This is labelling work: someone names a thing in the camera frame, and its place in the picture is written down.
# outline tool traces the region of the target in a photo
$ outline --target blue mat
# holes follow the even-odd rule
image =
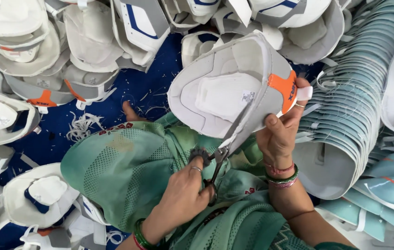
[[[122,112],[122,103],[125,100],[131,102],[134,110],[141,117],[154,121],[163,116],[167,112],[165,108],[169,107],[166,96],[168,88],[182,69],[180,53],[182,37],[180,34],[171,34],[167,37],[147,74],[132,69],[122,70],[114,84],[114,87],[117,87],[116,91],[105,101],[93,103],[87,106],[84,111],[76,108],[76,100],[66,105],[49,108],[49,113],[43,115],[40,122],[42,128],[40,134],[31,133],[8,144],[15,149],[15,155],[9,163],[9,168],[0,175],[0,185],[5,185],[13,177],[31,169],[20,159],[21,153],[39,165],[61,161],[66,151],[74,144],[66,138],[69,131],[68,124],[74,118],[71,112],[75,113],[77,117],[84,113],[103,116],[104,118],[100,122],[104,128],[125,122]],[[322,65],[316,63],[311,66],[292,66],[298,74],[305,72],[306,78],[311,81],[320,72]],[[94,125],[91,132],[99,130],[100,128]],[[12,223],[6,225],[0,230],[0,250],[22,245],[19,238],[25,230],[26,227]],[[109,226],[107,230],[116,229]],[[113,250],[116,247],[109,241],[106,249]]]

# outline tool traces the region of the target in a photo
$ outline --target hand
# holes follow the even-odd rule
[[[157,244],[176,227],[192,220],[214,196],[212,186],[200,191],[201,174],[192,167],[203,170],[203,158],[195,157],[189,165],[169,178],[160,203],[143,222],[142,233],[151,244]]]
[[[309,87],[310,83],[297,78],[295,84],[298,88]],[[305,106],[307,100],[298,100],[297,104]],[[255,134],[257,145],[263,153],[266,163],[273,165],[277,169],[287,169],[292,164],[291,153],[296,142],[296,134],[299,128],[300,118],[304,108],[294,106],[286,114],[280,117],[270,114],[265,118],[266,128],[257,131]]]

